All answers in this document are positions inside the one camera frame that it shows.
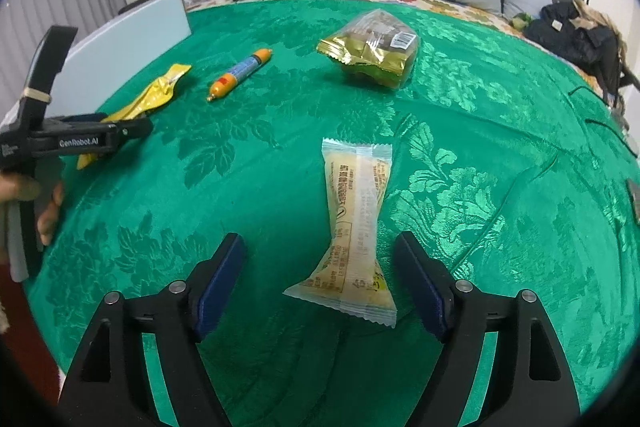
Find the blue gripper pad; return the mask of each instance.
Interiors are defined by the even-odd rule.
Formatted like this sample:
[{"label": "blue gripper pad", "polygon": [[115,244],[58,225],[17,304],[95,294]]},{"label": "blue gripper pad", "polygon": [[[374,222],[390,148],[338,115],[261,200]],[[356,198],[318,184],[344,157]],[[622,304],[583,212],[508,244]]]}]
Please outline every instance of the blue gripper pad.
[{"label": "blue gripper pad", "polygon": [[424,329],[443,342],[451,328],[448,322],[453,309],[453,295],[448,290],[453,278],[449,271],[440,261],[430,259],[411,232],[398,235],[394,264],[411,293]]},{"label": "blue gripper pad", "polygon": [[206,261],[219,264],[197,303],[193,331],[198,342],[216,329],[245,258],[244,241],[234,233],[227,234],[211,260]]}]

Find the green and gold package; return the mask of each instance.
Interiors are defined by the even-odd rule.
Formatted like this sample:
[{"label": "green and gold package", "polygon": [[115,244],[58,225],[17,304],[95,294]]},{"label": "green and gold package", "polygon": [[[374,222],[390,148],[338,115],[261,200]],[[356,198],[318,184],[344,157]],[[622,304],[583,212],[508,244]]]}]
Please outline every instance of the green and gold package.
[{"label": "green and gold package", "polygon": [[322,39],[316,50],[339,62],[345,71],[398,89],[411,72],[419,45],[420,38],[409,26],[377,9]]}]

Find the human hand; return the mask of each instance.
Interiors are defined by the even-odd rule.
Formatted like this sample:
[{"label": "human hand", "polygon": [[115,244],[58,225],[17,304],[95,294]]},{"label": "human hand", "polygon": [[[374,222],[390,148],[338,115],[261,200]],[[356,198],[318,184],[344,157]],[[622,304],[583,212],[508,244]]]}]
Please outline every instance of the human hand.
[{"label": "human hand", "polygon": [[[32,178],[15,172],[0,172],[0,206],[9,201],[31,201],[37,198],[39,193],[40,184]],[[51,201],[38,217],[36,224],[40,240],[45,246],[50,245],[53,240],[63,199],[64,188],[62,182],[58,182],[53,190]],[[6,260],[7,253],[0,247],[0,264],[5,264]]]}]

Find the gold snack bag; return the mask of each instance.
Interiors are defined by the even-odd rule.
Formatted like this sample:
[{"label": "gold snack bag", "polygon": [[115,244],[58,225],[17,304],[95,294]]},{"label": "gold snack bag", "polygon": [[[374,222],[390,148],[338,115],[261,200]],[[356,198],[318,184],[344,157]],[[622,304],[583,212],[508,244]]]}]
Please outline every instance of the gold snack bag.
[{"label": "gold snack bag", "polygon": [[322,141],[332,240],[314,272],[285,295],[395,327],[396,305],[376,259],[391,151],[390,145]]},{"label": "gold snack bag", "polygon": [[359,15],[318,42],[316,50],[382,86],[398,89],[411,72],[420,38],[384,10]]},{"label": "gold snack bag", "polygon": [[[191,66],[174,64],[164,75],[158,76],[151,84],[146,86],[133,102],[110,114],[102,121],[133,120],[145,111],[161,107],[174,97],[176,82],[190,69]],[[78,156],[76,168],[78,170],[84,169],[97,159],[97,154],[81,154]]]}]

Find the red floor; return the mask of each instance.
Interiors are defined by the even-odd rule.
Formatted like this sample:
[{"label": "red floor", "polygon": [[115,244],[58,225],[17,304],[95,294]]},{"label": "red floor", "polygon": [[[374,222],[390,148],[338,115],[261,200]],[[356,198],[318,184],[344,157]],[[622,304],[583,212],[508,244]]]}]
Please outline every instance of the red floor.
[{"label": "red floor", "polygon": [[36,391],[55,405],[58,402],[58,367],[33,322],[22,286],[11,280],[7,266],[0,266],[0,302],[10,324],[2,340]]}]

